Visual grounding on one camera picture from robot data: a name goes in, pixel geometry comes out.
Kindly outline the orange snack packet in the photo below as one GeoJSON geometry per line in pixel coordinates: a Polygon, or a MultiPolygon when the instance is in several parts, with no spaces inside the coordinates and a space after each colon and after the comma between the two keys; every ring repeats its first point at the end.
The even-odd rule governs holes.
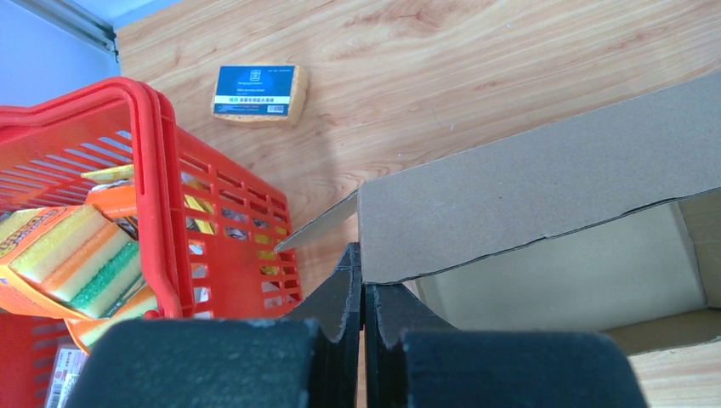
{"type": "Polygon", "coordinates": [[[85,203],[96,207],[134,240],[138,240],[139,222],[134,165],[94,170],[82,173],[81,176],[95,183],[88,192],[85,203]]]}

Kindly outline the orange sponge pack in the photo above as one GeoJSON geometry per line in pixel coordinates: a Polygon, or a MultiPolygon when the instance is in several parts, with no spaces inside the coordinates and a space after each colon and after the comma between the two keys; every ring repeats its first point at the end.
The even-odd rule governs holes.
{"type": "Polygon", "coordinates": [[[108,319],[145,286],[139,242],[90,205],[1,219],[1,308],[54,319],[108,319]]]}

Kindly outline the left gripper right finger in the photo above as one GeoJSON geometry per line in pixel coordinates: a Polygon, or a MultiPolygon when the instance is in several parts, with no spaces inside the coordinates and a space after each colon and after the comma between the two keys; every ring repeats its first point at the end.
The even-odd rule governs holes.
{"type": "Polygon", "coordinates": [[[371,407],[644,407],[633,369],[606,335],[463,331],[403,285],[366,285],[371,407]]]}

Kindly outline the red plastic shopping basket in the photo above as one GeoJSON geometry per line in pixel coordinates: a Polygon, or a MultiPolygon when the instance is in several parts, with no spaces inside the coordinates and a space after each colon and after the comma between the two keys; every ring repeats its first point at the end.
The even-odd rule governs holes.
{"type": "MultiPolygon", "coordinates": [[[[88,205],[82,173],[134,165],[141,272],[158,319],[279,317],[303,298],[286,197],[187,133],[171,102],[127,78],[1,109],[1,219],[88,205]]],[[[65,319],[1,308],[1,404],[44,407],[65,319]]]]}

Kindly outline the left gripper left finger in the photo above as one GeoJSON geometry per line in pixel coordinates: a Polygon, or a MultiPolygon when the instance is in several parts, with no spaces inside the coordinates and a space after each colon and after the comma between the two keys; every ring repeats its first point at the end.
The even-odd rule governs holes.
{"type": "Polygon", "coordinates": [[[70,407],[353,407],[361,257],[278,319],[126,320],[96,344],[70,407]]]}

